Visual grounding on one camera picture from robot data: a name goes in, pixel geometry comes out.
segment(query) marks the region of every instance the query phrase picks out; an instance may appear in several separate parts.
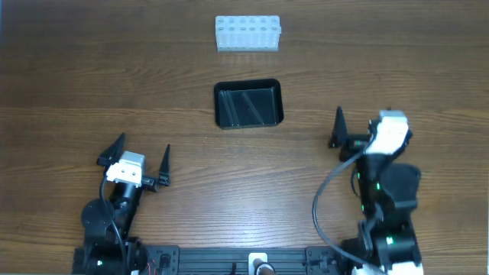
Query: black plastic tray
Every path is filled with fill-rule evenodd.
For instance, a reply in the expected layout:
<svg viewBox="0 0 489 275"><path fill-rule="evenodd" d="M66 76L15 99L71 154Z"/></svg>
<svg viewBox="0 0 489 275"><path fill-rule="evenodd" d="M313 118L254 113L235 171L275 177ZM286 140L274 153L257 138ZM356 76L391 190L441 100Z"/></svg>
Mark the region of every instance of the black plastic tray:
<svg viewBox="0 0 489 275"><path fill-rule="evenodd" d="M223 129L276 126L283 120L276 79L219 82L214 86L215 122Z"/></svg>

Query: black cable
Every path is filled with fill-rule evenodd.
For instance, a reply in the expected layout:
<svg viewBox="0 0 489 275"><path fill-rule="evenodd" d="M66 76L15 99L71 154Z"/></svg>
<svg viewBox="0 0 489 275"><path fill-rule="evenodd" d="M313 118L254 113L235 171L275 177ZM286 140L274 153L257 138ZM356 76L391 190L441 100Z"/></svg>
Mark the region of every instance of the black cable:
<svg viewBox="0 0 489 275"><path fill-rule="evenodd" d="M351 189L353 190L353 193L355 194L355 196L360 198L360 196L357 193L357 190L355 189L355 176L357 175L357 173L358 173L358 170L357 170L357 167L355 167L353 169L353 171L351 172L350 184L351 184Z"/></svg>
<svg viewBox="0 0 489 275"><path fill-rule="evenodd" d="M374 268L376 271L378 272L381 272L381 274L387 274L387 272L383 271L382 269L380 269L379 267L367 262L366 260L363 260L357 256L354 256L353 254L349 254L348 252L344 251L341 247L339 247L338 245L334 244L333 241L326 235L326 233L321 229L321 227L319 226L319 223L318 223L318 217L317 217L317 214L316 214L316 208L317 208L317 205L318 205L318 201L319 201L319 196L321 196L322 194L322 191L324 191L324 189L326 188L326 186L328 185L328 183L335 177L337 176L338 174L340 174L340 172L342 172L346 167L352 165L357 159L359 159L362 155L364 154L364 150L361 150L359 151L358 153L356 153L353 157L351 157L349 160L346 160L344 163L338 165L335 169L333 169L333 171L326 177L326 179L324 180L324 182L321 184L321 186L319 187L318 189L318 192L316 194L316 196L314 197L314 202L313 202L313 221L314 221L314 226L316 227L316 230L319 234L319 236L332 248L334 249L337 253L339 253L340 255L342 255L343 257L346 257L350 260L353 260L355 263L357 264L368 264L370 265L372 268Z"/></svg>
<svg viewBox="0 0 489 275"><path fill-rule="evenodd" d="M115 225L115 221L112 217L112 214L109 211L109 208L107 206L107 202L104 199L104 188L105 188L105 182L106 181L107 181L107 176L104 175L104 178L102 179L102 182L100 183L99 196L100 196L100 199L102 200L102 202L104 204L105 214L108 216L108 219L112 225L112 228L114 229L115 236L117 237L117 240L119 242L119 247L121 248L121 254L122 254L122 266L123 266L122 270L124 272L123 274L126 275L127 274L127 260L126 260L127 256L126 256L126 252L125 252L125 244L122 241L121 233L117 229L117 226Z"/></svg>

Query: wooden table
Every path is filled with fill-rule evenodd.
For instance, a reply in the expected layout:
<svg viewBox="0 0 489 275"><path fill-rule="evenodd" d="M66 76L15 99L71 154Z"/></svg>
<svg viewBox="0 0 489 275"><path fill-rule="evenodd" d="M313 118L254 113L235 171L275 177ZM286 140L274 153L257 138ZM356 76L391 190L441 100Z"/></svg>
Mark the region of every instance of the wooden table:
<svg viewBox="0 0 489 275"><path fill-rule="evenodd" d="M414 132L413 222L427 274L485 274L489 180L487 1L4 0L0 40L0 272L69 273L99 153L121 132L171 187L144 196L132 235L182 247L324 245L311 205L338 164L335 108L366 132L381 108ZM280 15L279 53L216 52L216 15ZM213 86L273 77L285 119L223 131ZM337 178L320 201L332 237L360 202Z"/></svg>

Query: white plastic part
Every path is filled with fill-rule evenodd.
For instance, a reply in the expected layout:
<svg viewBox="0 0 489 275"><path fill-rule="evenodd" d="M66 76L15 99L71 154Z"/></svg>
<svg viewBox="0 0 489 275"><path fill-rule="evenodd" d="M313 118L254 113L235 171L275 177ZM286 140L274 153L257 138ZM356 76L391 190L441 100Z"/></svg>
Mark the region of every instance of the white plastic part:
<svg viewBox="0 0 489 275"><path fill-rule="evenodd" d="M125 151L119 162L107 169L107 180L114 183L134 184L141 187L144 173L144 155Z"/></svg>
<svg viewBox="0 0 489 275"><path fill-rule="evenodd" d="M383 110L379 114L381 122L377 125L375 140L365 151L366 154L394 154L403 146L409 125L401 111Z"/></svg>
<svg viewBox="0 0 489 275"><path fill-rule="evenodd" d="M404 262L392 265L392 270L387 272L389 275L423 275L423 265L419 264L417 267L413 262ZM364 264L360 269L353 267L351 275L384 275L378 272L377 269L372 268L369 264Z"/></svg>
<svg viewBox="0 0 489 275"><path fill-rule="evenodd" d="M282 28L274 16L217 16L217 51L278 51Z"/></svg>

